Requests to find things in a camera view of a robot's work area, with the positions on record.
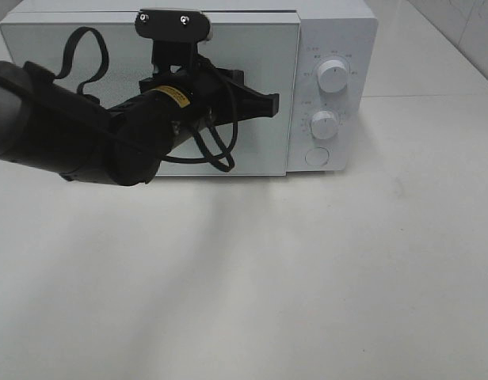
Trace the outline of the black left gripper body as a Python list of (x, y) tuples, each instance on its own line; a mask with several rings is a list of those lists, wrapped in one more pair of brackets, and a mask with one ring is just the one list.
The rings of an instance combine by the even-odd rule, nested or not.
[(240, 70), (201, 66), (195, 74), (181, 69), (155, 74), (139, 82), (139, 124), (144, 136), (139, 151), (169, 154), (193, 139), (201, 154), (210, 154), (201, 136), (208, 130), (221, 154), (230, 154), (238, 137), (238, 123), (252, 118), (252, 89)]

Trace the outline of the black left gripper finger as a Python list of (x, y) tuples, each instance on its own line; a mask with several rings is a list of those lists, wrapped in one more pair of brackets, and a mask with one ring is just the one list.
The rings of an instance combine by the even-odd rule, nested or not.
[(237, 121), (261, 117), (273, 118), (279, 112), (280, 94), (263, 94), (256, 91), (233, 92)]

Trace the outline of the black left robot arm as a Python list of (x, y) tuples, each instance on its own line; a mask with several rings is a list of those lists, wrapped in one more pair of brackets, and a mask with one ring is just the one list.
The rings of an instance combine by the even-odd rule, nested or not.
[(193, 140), (209, 163), (230, 171), (232, 144), (215, 138), (209, 151), (203, 130), (273, 117), (278, 94), (259, 93), (239, 70), (204, 67), (147, 78), (137, 96), (111, 108), (56, 85), (51, 71), (0, 61), (0, 160), (60, 175), (66, 181), (133, 186), (151, 182), (173, 149)]

